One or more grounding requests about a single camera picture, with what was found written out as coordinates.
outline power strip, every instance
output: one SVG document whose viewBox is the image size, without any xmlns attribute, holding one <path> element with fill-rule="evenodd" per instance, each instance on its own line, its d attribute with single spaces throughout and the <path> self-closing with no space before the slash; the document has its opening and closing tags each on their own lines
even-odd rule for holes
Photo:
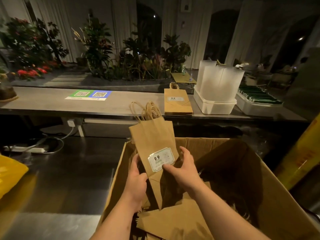
<svg viewBox="0 0 320 240">
<path fill-rule="evenodd" d="M 5 151 L 10 151 L 9 150 L 9 147 L 6 145 L 3 147 Z M 11 151 L 12 152 L 24 152 L 27 147 L 24 147 L 24 146 L 11 146 L 10 147 Z M 31 152 L 31 153 L 44 153 L 44 152 L 47 152 L 49 149 L 49 147 L 46 145 L 45 147 L 34 147 L 34 148 L 31 148 L 31 149 L 28 149 L 28 152 Z"/>
</svg>

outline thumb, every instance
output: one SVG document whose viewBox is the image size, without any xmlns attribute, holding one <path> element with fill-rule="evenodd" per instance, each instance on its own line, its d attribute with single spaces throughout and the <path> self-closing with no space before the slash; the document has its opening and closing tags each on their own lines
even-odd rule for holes
<svg viewBox="0 0 320 240">
<path fill-rule="evenodd" d="M 141 180 L 143 180 L 144 182 L 148 179 L 147 174 L 144 172 L 142 174 L 139 175 L 139 177 L 141 178 Z"/>
<path fill-rule="evenodd" d="M 170 164 L 163 164 L 162 166 L 167 172 L 171 173 L 173 176 L 177 175 L 178 169 L 175 168 L 174 166 Z"/>
</svg>

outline wooden coaster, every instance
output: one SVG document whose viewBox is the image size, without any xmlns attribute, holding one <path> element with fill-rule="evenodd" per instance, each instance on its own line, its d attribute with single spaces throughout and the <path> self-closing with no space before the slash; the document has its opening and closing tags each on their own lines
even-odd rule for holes
<svg viewBox="0 0 320 240">
<path fill-rule="evenodd" d="M 18 98 L 18 96 L 15 96 L 15 97 L 13 97 L 13 98 L 8 98 L 8 99 L 6 99 L 6 100 L 0 100 L 0 102 L 10 102 L 10 101 L 15 100 L 15 99 L 17 99 L 17 98 Z"/>
</svg>

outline metal work table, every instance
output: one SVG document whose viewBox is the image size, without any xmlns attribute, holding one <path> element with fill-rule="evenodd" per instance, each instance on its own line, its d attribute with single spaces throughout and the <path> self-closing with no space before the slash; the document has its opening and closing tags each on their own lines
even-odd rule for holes
<svg viewBox="0 0 320 240">
<path fill-rule="evenodd" d="M 104 210 L 126 139 L 68 137 L 0 200 L 0 239 L 88 240 Z"/>
<path fill-rule="evenodd" d="M 0 103 L 0 114 L 134 119 L 129 109 L 129 105 L 133 101 L 138 101 L 143 105 L 148 101 L 153 101 L 159 106 L 161 113 L 164 114 L 163 93 L 113 91 L 105 101 L 90 101 L 65 99 L 75 91 L 74 89 L 40 87 L 15 87 L 14 89 L 19 98 L 11 102 Z M 234 107 L 230 115 L 203 114 L 196 104 L 193 95 L 188 96 L 194 111 L 192 116 L 165 115 L 164 117 L 186 120 L 206 119 L 210 121 L 274 120 L 272 117 L 245 115 L 237 106 Z M 306 121 L 286 108 L 282 108 L 276 120 Z"/>
</svg>

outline person's left hand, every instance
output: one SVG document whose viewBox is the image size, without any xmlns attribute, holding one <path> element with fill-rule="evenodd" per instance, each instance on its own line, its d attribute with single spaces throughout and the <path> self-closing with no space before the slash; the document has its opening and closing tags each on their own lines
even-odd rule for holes
<svg viewBox="0 0 320 240">
<path fill-rule="evenodd" d="M 125 201 L 126 204 L 129 204 L 134 212 L 141 210 L 142 200 L 147 190 L 146 180 L 148 179 L 148 176 L 145 172 L 139 174 L 137 165 L 139 159 L 140 157 L 138 154 L 132 159 L 127 182 L 125 183 L 121 196 L 121 199 Z"/>
</svg>

